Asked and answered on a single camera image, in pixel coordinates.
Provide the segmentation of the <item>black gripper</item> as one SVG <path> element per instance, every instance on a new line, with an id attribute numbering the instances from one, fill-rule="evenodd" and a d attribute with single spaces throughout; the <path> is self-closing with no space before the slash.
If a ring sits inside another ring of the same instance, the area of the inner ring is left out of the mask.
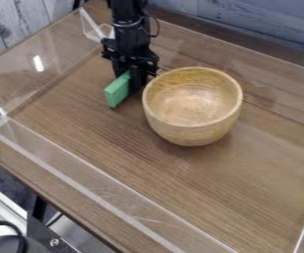
<path id="1" fill-rule="evenodd" d="M 148 19 L 133 23 L 112 23 L 115 37 L 103 39 L 101 57 L 112 62 L 115 76 L 129 70 L 129 94 L 136 94 L 155 75 L 159 57 L 149 49 L 151 25 Z"/>

